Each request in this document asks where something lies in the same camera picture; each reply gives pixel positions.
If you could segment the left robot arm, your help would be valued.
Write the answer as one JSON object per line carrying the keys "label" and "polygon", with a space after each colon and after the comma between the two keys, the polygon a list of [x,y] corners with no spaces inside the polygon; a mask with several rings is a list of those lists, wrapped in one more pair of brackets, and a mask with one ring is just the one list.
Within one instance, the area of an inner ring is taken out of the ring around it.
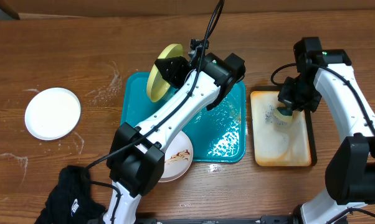
{"label": "left robot arm", "polygon": [[168,45],[149,75],[147,95],[158,101],[173,87],[177,92],[159,110],[136,126],[124,122],[117,129],[106,165],[113,189],[104,223],[134,223],[142,198],[164,173],[165,153],[185,125],[203,108],[211,110],[244,77],[244,60],[230,54],[224,60],[204,40],[191,41],[190,60],[180,44]]}

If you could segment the white plate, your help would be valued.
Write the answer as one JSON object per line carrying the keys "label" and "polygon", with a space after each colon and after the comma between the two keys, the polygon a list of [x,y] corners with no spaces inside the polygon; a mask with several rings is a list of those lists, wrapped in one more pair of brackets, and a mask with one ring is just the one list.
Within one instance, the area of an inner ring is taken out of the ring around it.
{"label": "white plate", "polygon": [[189,169],[192,160],[192,142],[183,131],[180,131],[167,148],[164,172],[159,182],[170,182],[182,177]]}
{"label": "white plate", "polygon": [[82,107],[77,96],[65,88],[49,88],[29,102],[24,122],[35,138],[45,141],[60,139],[78,124]]}

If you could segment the yellow plate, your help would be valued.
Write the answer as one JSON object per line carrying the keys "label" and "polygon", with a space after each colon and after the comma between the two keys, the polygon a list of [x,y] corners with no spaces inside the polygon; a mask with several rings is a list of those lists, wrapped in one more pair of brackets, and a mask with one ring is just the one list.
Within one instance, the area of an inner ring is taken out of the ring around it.
{"label": "yellow plate", "polygon": [[[183,55],[183,47],[181,44],[168,45],[158,56],[158,59],[172,58]],[[165,80],[163,80],[159,69],[153,65],[148,82],[146,86],[146,94],[152,102],[157,102],[166,94],[170,87]]]}

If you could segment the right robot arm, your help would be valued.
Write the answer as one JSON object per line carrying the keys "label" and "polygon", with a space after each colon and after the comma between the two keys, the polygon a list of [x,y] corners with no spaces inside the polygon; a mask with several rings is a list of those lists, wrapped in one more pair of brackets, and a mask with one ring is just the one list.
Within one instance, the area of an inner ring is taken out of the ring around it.
{"label": "right robot arm", "polygon": [[341,145],[325,171],[325,189],[297,206],[292,223],[346,223],[347,215],[375,204],[375,114],[354,76],[343,49],[324,50],[318,37],[304,37],[293,46],[296,78],[280,85],[275,117],[291,121],[294,111],[317,110],[325,100]]}

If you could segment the green yellow sponge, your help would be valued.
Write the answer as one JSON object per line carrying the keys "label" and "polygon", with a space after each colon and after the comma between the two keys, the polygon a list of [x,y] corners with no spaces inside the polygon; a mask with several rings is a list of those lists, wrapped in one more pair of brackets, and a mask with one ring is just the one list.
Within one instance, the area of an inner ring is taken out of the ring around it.
{"label": "green yellow sponge", "polygon": [[293,110],[291,108],[279,106],[274,110],[273,114],[276,118],[285,123],[289,123],[293,120]]}

